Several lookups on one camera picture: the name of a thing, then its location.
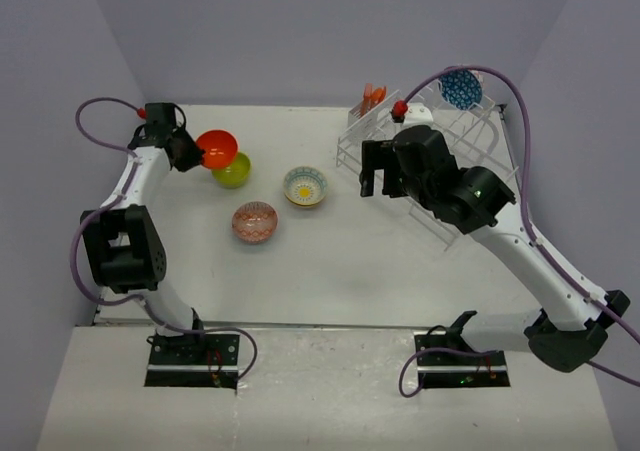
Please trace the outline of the lime green bowl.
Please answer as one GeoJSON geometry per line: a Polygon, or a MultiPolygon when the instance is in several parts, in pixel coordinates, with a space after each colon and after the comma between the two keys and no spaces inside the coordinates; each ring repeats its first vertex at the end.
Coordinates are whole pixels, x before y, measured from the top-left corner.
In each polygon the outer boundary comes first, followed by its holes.
{"type": "Polygon", "coordinates": [[[228,166],[214,169],[211,174],[221,187],[236,189],[246,184],[251,174],[251,168],[250,158],[245,153],[238,152],[228,166]]]}

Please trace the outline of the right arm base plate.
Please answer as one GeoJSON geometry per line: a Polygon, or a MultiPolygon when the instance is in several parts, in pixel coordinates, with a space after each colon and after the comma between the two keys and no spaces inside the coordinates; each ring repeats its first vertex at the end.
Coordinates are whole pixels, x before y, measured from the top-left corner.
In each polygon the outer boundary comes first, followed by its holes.
{"type": "Polygon", "coordinates": [[[416,351],[427,348],[450,348],[472,356],[443,352],[422,355],[417,359],[417,375],[423,389],[466,389],[510,387],[503,351],[490,356],[477,356],[460,336],[438,329],[433,333],[414,335],[416,351]]]}

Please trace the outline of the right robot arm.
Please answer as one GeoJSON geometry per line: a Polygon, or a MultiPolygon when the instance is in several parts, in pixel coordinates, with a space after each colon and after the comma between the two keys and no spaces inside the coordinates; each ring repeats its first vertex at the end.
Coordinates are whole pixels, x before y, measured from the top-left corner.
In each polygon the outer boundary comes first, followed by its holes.
{"type": "Polygon", "coordinates": [[[588,280],[536,234],[500,177],[482,166],[459,166],[442,133],[428,125],[407,127],[390,140],[365,140],[361,158],[361,196],[373,195],[381,171],[384,195],[410,197],[470,236],[533,295],[541,312],[524,334],[540,361],[564,373],[592,363],[630,300],[588,280]]]}

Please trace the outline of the red patterned glass bowl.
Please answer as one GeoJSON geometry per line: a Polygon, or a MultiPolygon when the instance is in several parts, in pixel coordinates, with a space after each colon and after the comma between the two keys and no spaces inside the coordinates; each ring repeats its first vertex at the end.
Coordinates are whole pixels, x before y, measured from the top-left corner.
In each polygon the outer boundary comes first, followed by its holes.
{"type": "Polygon", "coordinates": [[[251,201],[242,204],[232,216],[233,234],[246,244],[268,241],[278,226],[278,214],[268,203],[251,201]]]}

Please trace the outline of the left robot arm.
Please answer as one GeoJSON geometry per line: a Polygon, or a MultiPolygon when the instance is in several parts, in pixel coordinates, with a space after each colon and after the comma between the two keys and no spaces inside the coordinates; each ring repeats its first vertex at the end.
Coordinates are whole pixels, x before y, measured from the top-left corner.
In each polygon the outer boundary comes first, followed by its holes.
{"type": "Polygon", "coordinates": [[[157,335],[174,339],[172,351],[195,364],[208,350],[196,310],[166,282],[167,256],[149,206],[168,174],[200,165],[200,150],[175,103],[147,103],[137,109],[141,124],[120,147],[126,164],[109,197],[81,215],[72,239],[70,268],[81,293],[101,308],[138,305],[157,335]]]}

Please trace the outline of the black bowl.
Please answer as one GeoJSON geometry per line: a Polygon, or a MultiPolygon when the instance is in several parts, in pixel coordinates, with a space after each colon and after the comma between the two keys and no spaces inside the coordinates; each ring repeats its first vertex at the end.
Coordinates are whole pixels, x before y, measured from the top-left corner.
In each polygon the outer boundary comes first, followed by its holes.
{"type": "Polygon", "coordinates": [[[483,86],[475,72],[454,70],[439,79],[439,90],[444,101],[458,110],[467,111],[478,106],[483,99],[483,86]]]}

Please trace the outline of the blue yellow sun bowl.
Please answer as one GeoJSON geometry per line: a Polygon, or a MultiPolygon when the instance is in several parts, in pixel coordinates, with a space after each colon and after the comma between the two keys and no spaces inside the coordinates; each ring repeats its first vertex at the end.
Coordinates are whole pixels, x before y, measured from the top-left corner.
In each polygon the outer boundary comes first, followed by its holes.
{"type": "Polygon", "coordinates": [[[325,175],[311,166],[298,166],[288,171],[283,180],[283,192],[302,201],[327,195],[328,181],[325,175]]]}

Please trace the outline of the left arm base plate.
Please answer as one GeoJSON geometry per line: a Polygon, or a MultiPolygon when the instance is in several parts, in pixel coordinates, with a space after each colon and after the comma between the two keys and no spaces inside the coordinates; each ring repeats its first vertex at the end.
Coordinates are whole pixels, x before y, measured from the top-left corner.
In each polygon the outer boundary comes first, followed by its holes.
{"type": "Polygon", "coordinates": [[[237,389],[237,334],[154,334],[147,342],[150,354],[145,387],[237,389]]]}

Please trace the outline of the orange bowl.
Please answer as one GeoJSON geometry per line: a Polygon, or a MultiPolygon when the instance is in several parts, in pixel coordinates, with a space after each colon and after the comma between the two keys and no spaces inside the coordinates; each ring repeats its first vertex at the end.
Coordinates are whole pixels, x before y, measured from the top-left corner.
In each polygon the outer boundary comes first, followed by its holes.
{"type": "Polygon", "coordinates": [[[225,130],[206,131],[196,145],[203,151],[202,166],[210,170],[229,166],[238,152],[236,138],[225,130]]]}

